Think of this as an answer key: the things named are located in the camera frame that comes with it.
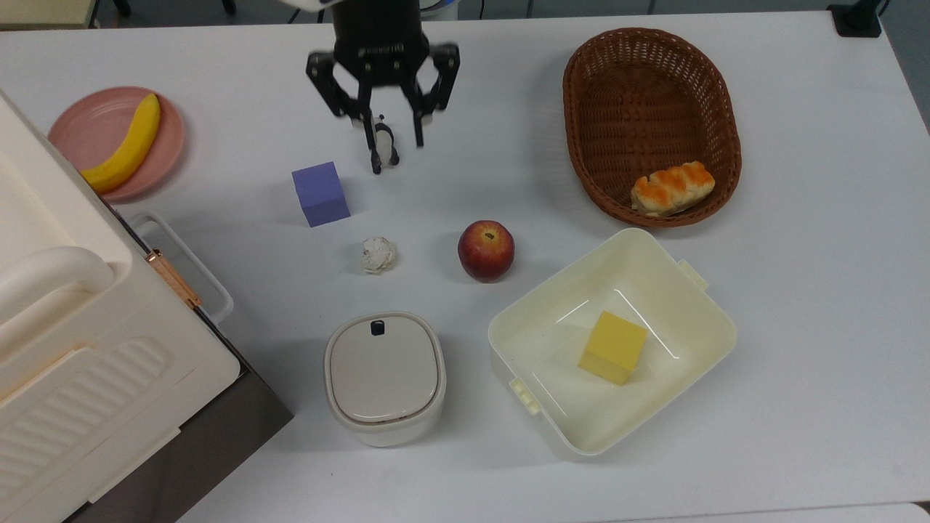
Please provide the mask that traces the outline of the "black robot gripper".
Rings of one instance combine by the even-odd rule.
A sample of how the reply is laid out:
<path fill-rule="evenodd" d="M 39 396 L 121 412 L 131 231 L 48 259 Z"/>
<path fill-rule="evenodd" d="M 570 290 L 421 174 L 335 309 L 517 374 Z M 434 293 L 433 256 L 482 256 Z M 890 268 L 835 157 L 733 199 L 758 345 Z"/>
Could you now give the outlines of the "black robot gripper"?
<path fill-rule="evenodd" d="M 416 146 L 424 146 L 423 125 L 444 112 L 454 89 L 461 53 L 458 44 L 429 44 L 418 1 L 342 1 L 333 6 L 334 53 L 308 55 L 306 73 L 335 117 L 359 122 L 373 145 L 372 86 L 401 86 L 413 114 Z M 437 77 L 423 92 L 418 74 L 432 60 Z M 358 82 L 352 98 L 334 75 L 339 64 Z"/>

